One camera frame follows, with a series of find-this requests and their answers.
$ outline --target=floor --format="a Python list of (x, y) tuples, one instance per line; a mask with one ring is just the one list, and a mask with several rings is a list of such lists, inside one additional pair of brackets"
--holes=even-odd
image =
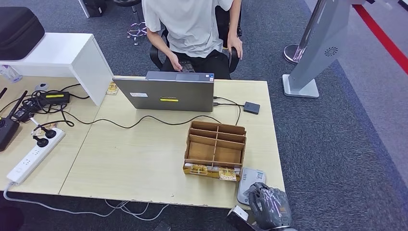
[[(244, 59), (231, 77), (268, 82), (295, 228), (408, 230), (407, 144), (403, 140), (408, 137), (404, 101), (408, 78), (387, 58), (385, 49), (356, 14), (350, 15), (349, 50), (316, 78), (320, 98), (289, 98), (282, 93), (280, 77), (294, 68), (283, 59), (282, 49), (299, 42), (315, 2), (243, 0)], [(47, 32), (93, 33), (116, 75), (145, 75), (157, 69), (148, 57), (148, 41), (142, 39), (134, 46), (126, 38), (125, 29), (133, 19), (130, 9), (109, 2), (103, 17), (86, 19), (77, 1), (3, 0), (0, 5), (29, 7)], [(408, 12), (398, 10), (398, 5), (391, 12), (375, 5), (366, 7), (407, 54), (402, 22)], [(109, 211), (99, 199), (26, 193), (10, 196), (76, 211)], [(0, 199), (2, 205), (22, 208), (23, 231), (153, 231), (160, 222), (170, 225), (172, 231), (234, 230), (224, 220), (228, 211), (216, 208), (171, 205), (158, 219), (146, 222), (120, 212), (99, 218)], [(160, 207), (152, 206), (146, 217)], [(142, 210), (143, 205), (135, 203), (132, 209)]]

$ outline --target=red stripe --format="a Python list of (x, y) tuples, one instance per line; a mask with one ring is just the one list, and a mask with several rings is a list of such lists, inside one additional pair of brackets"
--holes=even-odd
[(388, 53), (390, 53), (390, 55), (408, 75), (408, 58), (404, 55), (404, 53), (395, 45), (395, 43), (392, 42), (392, 40), (386, 35), (386, 33), (374, 21), (374, 19), (362, 5), (353, 5), (353, 7), (363, 19), (363, 21), (367, 24), (375, 37), (377, 37), (380, 43), (388, 51)]

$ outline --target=hand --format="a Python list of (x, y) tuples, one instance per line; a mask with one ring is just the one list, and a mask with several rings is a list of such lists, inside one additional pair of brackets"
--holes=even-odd
[(172, 52), (168, 56), (168, 59), (171, 61), (171, 64), (173, 65), (174, 70), (178, 71), (178, 72), (181, 72), (183, 67), (180, 65), (179, 60), (178, 60), (179, 58), (177, 57), (177, 55)]
[(235, 47), (237, 49), (238, 58), (242, 60), (242, 41), (237, 36), (237, 33), (228, 33), (228, 40), (227, 40), (228, 51), (231, 54), (231, 48)]

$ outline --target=power strip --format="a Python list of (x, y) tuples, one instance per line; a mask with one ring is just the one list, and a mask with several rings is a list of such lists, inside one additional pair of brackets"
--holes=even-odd
[(47, 146), (40, 148), (37, 145), (31, 149), (30, 152), (7, 174), (7, 178), (15, 182), (17, 185), (21, 184), (42, 160), (50, 153), (55, 146), (65, 136), (65, 132), (58, 128), (52, 128), (57, 134), (48, 139)]

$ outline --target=antenna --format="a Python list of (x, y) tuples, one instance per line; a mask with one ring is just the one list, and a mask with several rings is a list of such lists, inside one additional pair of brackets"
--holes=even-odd
[(21, 101), (23, 101), (25, 95), (27, 95), (28, 91), (24, 91), (24, 93), (21, 95), (21, 97), (18, 99), (18, 102), (14, 105), (12, 111), (10, 114), (7, 116), (7, 118), (11, 119), (12, 116), (14, 115), (15, 111), (17, 111), (18, 106), (21, 104)]
[(1, 92), (0, 92), (0, 99), (3, 97), (3, 95), (6, 93), (7, 88), (4, 88)]

